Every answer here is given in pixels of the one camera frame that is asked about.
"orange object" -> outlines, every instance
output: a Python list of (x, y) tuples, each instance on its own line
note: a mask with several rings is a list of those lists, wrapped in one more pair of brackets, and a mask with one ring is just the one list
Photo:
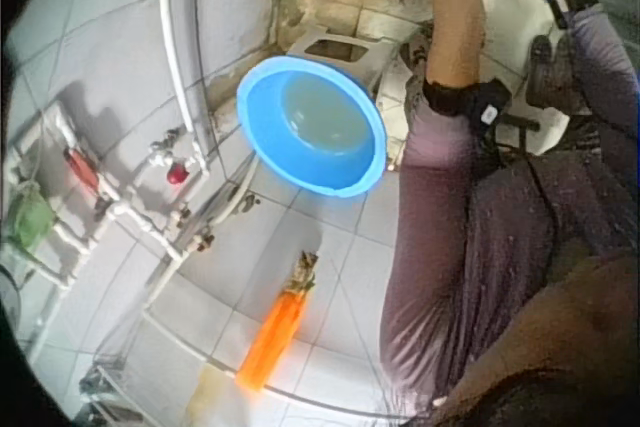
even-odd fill
[(67, 149), (64, 152), (65, 158), (71, 167), (71, 171), (85, 186), (93, 193), (98, 192), (98, 174), (92, 163), (76, 149)]
[(236, 375), (238, 385), (253, 392), (259, 392), (266, 385), (298, 330), (307, 296), (314, 285), (313, 267), (317, 260), (314, 254), (302, 253)]

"purple long sleeve shirt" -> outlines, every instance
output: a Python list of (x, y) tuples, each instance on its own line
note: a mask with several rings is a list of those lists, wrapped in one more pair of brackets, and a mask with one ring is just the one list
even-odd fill
[(579, 237), (594, 255), (637, 251), (638, 81), (599, 6), (569, 21), (574, 70), (601, 120), (602, 155), (532, 161), (556, 228), (525, 162), (476, 181), (467, 120), (434, 113), (423, 76), (407, 85), (415, 116), (380, 348), (389, 379), (421, 404), (447, 395), (544, 287), (554, 240)]

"person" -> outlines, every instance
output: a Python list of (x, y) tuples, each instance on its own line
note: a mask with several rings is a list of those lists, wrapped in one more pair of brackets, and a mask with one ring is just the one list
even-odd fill
[(574, 0), (561, 20), (600, 155), (523, 156), (480, 178), (465, 103), (488, 88), (483, 3), (432, 2), (431, 40), (409, 48), (380, 329), (383, 370), (419, 412), (406, 425), (637, 421), (638, 80), (623, 44), (597, 0)]

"wall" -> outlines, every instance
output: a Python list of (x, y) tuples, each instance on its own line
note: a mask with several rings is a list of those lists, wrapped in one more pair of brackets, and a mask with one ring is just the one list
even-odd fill
[[(230, 120), (222, 128), (213, 127), (206, 86), (246, 69), (262, 55), (269, 43), (271, 1), (171, 0), (183, 80), (211, 159), (206, 194), (214, 193), (250, 153), (233, 108), (230, 113), (227, 108)], [(149, 144), (182, 124), (158, 0), (31, 0), (9, 42), (19, 65), (9, 142), (35, 121), (38, 108), (60, 99), (104, 168), (123, 185)], [(66, 169), (61, 146), (47, 135), (42, 141), (38, 180), (64, 220), (78, 233), (90, 231), (93, 199)], [(175, 198), (163, 177), (164, 172), (156, 172), (145, 183), (148, 207), (167, 210), (167, 202)], [(36, 254), (57, 269), (73, 259), (53, 237)], [(36, 371), (69, 415), (79, 406), (77, 388), (69, 380), (82, 376), (91, 354), (140, 292), (160, 255), (135, 227), (112, 225), (66, 299)], [(19, 329), (23, 345), (50, 291), (39, 276), (25, 287)]]

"pvc pipe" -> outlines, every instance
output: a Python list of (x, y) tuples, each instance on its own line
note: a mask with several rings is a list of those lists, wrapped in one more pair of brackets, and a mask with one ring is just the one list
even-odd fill
[(185, 249), (181, 258), (172, 260), (171, 263), (167, 266), (167, 268), (164, 269), (164, 272), (162, 273), (160, 278), (156, 281), (155, 286), (153, 287), (153, 290), (149, 294), (149, 297), (147, 298), (147, 301), (144, 304), (145, 309), (148, 309), (151, 306), (151, 304), (153, 304), (153, 302), (158, 298), (158, 296), (162, 293), (166, 285), (171, 280), (171, 277), (173, 277), (173, 274), (175, 274), (178, 271), (178, 269), (180, 269), (182, 264), (184, 264), (185, 260), (187, 260), (187, 258), (189, 257), (189, 254), (192, 254), (193, 252), (196, 251), (199, 244), (200, 244), (200, 239), (198, 239), (198, 236), (195, 236), (191, 240), (191, 243)]
[(91, 247), (88, 242), (83, 241), (80, 237), (76, 235), (76, 233), (71, 229), (69, 224), (64, 222), (62, 219), (56, 219), (56, 222), (53, 224), (53, 230), (60, 239), (65, 241), (71, 247), (76, 249), (83, 255), (89, 255), (91, 253)]
[(180, 107), (180, 113), (184, 120), (184, 125), (187, 132), (191, 134), (192, 145), (194, 150), (194, 156), (200, 164), (200, 169), (205, 176), (209, 175), (209, 168), (204, 158), (203, 149), (200, 145), (198, 134), (195, 131), (193, 125), (193, 118), (189, 105), (187, 103), (187, 96), (185, 94), (184, 83), (182, 82), (182, 75), (180, 74), (180, 66), (178, 63), (178, 54), (176, 52), (175, 38), (173, 34), (173, 19), (171, 17), (171, 0), (158, 0), (160, 4), (160, 22), (162, 25), (162, 35), (164, 37), (164, 46), (167, 52), (167, 61), (169, 63), (169, 70), (171, 72), (171, 80), (173, 81), (173, 88), (176, 92), (176, 99), (178, 106)]
[(256, 170), (258, 168), (259, 163), (260, 163), (260, 159), (258, 158), (258, 155), (254, 154), (254, 157), (253, 159), (251, 159), (251, 163), (249, 164), (249, 169), (247, 170), (247, 174), (245, 175), (244, 179), (242, 179), (242, 183), (240, 184), (240, 187), (238, 187), (238, 191), (233, 196), (233, 198), (229, 201), (229, 203), (225, 206), (222, 212), (220, 212), (217, 216), (215, 216), (213, 219), (207, 222), (207, 224), (210, 227), (219, 225), (222, 222), (224, 222), (227, 219), (227, 217), (231, 215), (231, 212), (233, 212), (234, 209), (238, 206), (238, 204), (244, 197), (244, 194), (247, 192), (247, 190), (249, 190), (249, 185), (251, 184), (253, 177), (256, 175)]

